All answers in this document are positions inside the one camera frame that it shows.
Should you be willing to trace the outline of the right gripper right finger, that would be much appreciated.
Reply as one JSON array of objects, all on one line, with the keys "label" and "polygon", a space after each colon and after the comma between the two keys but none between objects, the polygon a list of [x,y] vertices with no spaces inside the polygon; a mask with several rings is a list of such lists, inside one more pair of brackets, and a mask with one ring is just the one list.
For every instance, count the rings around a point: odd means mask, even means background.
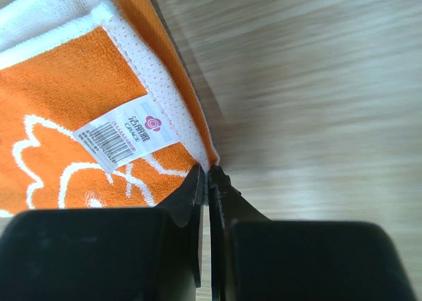
[{"label": "right gripper right finger", "polygon": [[396,247],[377,224],[271,220],[230,177],[209,173],[214,300],[415,300]]}]

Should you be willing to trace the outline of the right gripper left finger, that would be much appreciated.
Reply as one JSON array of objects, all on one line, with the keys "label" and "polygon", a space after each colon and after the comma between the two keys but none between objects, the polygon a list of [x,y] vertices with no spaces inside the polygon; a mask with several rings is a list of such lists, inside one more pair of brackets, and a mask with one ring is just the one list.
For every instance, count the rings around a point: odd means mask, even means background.
[{"label": "right gripper left finger", "polygon": [[1,235],[2,300],[194,300],[204,172],[155,207],[26,211]]}]

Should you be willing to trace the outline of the white orange flower towel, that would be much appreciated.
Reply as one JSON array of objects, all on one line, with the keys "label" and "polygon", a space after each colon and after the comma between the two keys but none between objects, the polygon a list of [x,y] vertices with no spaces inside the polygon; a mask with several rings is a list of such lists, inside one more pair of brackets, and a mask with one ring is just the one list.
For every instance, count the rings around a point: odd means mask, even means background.
[{"label": "white orange flower towel", "polygon": [[219,163],[151,0],[1,9],[1,217],[154,206]]}]

